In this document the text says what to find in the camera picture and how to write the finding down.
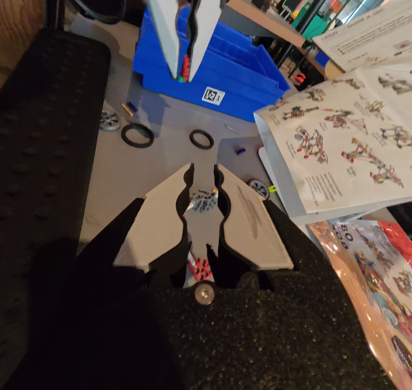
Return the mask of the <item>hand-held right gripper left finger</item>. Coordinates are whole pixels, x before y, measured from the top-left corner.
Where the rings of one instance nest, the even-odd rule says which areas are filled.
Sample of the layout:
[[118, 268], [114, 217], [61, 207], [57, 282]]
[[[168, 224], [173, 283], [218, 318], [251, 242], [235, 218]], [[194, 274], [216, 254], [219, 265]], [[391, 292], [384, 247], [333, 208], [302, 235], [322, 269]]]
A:
[[188, 163], [149, 191], [113, 265], [145, 273], [165, 263], [176, 272], [188, 257], [188, 230], [184, 217], [190, 204], [194, 164]]

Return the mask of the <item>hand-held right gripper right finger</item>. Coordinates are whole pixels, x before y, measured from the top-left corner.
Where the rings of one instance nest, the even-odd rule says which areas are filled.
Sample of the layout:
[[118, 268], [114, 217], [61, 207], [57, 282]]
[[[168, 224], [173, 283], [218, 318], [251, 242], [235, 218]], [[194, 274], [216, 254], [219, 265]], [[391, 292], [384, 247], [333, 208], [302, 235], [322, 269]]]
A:
[[294, 264], [270, 218], [266, 200], [221, 164], [214, 165], [222, 248], [253, 270], [293, 270]]

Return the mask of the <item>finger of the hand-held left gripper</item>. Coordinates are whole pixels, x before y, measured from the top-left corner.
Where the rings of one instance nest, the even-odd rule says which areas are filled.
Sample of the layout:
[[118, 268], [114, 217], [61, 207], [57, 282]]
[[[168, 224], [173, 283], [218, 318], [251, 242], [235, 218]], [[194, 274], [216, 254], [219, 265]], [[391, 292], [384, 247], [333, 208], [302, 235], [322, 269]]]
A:
[[203, 60], [214, 29], [222, 12], [222, 0], [192, 0], [188, 16], [189, 30], [189, 75], [193, 78]]
[[176, 27], [178, 0], [147, 0], [158, 40], [172, 79], [178, 78], [180, 40]]

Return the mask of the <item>blue bin with square tag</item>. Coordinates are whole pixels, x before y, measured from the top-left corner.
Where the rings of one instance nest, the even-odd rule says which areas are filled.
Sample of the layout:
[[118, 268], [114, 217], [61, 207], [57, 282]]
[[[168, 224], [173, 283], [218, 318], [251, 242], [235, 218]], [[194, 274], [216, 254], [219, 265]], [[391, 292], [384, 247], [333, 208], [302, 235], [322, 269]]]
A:
[[254, 122], [254, 112], [274, 104], [290, 85], [263, 46], [218, 23], [190, 83], [171, 78], [148, 9], [143, 15], [133, 71], [145, 89]]

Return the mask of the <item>red plastic connector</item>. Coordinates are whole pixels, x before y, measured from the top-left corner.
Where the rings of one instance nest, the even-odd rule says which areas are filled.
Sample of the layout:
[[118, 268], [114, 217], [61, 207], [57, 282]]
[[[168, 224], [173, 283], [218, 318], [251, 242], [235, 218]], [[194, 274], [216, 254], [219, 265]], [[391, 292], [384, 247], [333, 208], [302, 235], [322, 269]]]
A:
[[197, 269], [193, 269], [188, 263], [188, 267], [196, 282], [208, 280], [213, 276], [209, 262], [207, 259], [197, 258], [195, 259], [197, 263]]

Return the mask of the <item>long wooden desk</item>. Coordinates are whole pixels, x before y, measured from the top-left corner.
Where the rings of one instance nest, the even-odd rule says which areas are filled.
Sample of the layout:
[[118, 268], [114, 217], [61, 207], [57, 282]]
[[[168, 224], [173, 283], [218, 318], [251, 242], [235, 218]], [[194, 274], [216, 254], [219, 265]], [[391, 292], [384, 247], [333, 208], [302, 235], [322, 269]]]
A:
[[278, 14], [259, 10], [250, 0], [227, 1], [220, 21], [247, 36], [274, 36], [295, 47], [305, 42], [305, 38]]

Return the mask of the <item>toy wheel with black tyre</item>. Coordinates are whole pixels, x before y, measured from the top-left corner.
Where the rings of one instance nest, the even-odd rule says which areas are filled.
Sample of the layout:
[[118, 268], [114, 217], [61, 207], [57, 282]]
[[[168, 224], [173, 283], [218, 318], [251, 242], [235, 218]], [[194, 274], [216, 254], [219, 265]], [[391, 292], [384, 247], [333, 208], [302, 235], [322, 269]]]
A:
[[270, 192], [268, 187], [258, 179], [251, 179], [247, 182], [248, 186], [258, 193], [264, 200], [268, 200]]

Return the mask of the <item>black metal pole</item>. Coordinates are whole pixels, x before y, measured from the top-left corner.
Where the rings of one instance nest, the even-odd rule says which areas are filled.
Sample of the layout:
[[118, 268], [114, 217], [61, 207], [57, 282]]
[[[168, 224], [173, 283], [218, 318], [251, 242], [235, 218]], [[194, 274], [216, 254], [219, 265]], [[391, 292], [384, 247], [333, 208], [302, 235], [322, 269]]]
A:
[[[326, 0], [314, 0], [312, 2], [311, 6], [308, 8], [305, 15], [301, 18], [301, 20], [298, 22], [297, 26], [295, 27], [295, 30], [299, 34], [302, 35], [305, 32], [306, 28], [309, 26], [313, 17], [318, 13], [318, 11], [322, 7], [322, 5], [325, 3], [325, 1]], [[280, 52], [276, 55], [276, 59], [274, 62], [278, 68], [281, 68], [281, 65], [286, 60], [286, 57], [291, 50], [291, 47], [292, 47], [291, 42], [287, 43], [284, 47], [282, 47]]]

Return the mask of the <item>black rubber tyre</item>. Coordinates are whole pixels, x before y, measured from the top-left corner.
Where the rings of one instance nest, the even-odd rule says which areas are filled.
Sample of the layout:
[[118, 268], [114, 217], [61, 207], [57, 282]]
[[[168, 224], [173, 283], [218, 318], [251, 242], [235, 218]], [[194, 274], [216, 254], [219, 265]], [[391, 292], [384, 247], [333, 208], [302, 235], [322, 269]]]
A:
[[[140, 132], [144, 132], [147, 135], [148, 141], [145, 143], [137, 143], [135, 141], [132, 141], [128, 138], [127, 133], [130, 130], [136, 130]], [[121, 130], [121, 138], [123, 142], [125, 142], [128, 146], [134, 147], [137, 149], [145, 149], [153, 145], [155, 136], [154, 133], [151, 129], [146, 127], [143, 124], [140, 123], [130, 123], [128, 125], [125, 125], [122, 130]]]
[[[203, 144], [199, 143], [199, 142], [195, 139], [195, 135], [202, 135], [202, 136], [204, 136], [204, 137], [209, 141], [209, 144], [208, 144], [208, 145], [203, 145]], [[191, 143], [192, 143], [195, 147], [197, 147], [197, 148], [199, 148], [199, 149], [201, 149], [201, 150], [210, 150], [210, 149], [212, 149], [213, 146], [214, 146], [214, 139], [212, 138], [212, 136], [211, 136], [208, 132], [206, 132], [206, 131], [204, 131], [204, 130], [201, 130], [201, 129], [192, 130], [191, 133], [190, 133], [190, 135], [189, 135], [189, 139], [190, 139]]]

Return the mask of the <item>silver wheel hub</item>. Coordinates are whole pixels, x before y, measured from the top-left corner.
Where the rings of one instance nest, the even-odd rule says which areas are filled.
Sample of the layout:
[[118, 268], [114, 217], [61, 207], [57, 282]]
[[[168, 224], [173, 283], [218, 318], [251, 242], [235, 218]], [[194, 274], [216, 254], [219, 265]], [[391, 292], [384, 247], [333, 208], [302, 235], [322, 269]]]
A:
[[113, 132], [121, 127], [121, 118], [113, 111], [102, 110], [99, 129], [104, 132]]

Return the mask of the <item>toy instruction booklet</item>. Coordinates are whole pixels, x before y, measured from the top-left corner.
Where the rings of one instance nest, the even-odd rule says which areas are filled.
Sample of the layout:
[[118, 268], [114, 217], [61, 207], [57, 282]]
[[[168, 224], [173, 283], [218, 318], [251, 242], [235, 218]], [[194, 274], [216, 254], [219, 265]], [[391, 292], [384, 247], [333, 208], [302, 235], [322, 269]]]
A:
[[356, 69], [254, 112], [296, 225], [411, 201], [411, 69]]

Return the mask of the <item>printed toy packaging bag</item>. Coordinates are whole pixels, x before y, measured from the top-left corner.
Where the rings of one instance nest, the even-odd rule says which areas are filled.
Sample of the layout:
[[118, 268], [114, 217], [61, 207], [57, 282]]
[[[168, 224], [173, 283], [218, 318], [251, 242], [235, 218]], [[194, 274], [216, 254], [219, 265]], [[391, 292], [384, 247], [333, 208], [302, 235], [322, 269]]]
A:
[[411, 389], [412, 244], [396, 222], [309, 225], [346, 289], [369, 349], [397, 389]]

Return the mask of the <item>wooden panel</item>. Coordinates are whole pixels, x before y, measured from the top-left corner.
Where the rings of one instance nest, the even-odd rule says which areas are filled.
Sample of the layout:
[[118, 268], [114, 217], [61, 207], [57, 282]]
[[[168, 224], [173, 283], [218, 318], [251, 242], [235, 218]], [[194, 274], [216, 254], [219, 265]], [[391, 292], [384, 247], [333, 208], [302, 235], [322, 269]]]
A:
[[0, 85], [42, 28], [45, 0], [0, 0]]

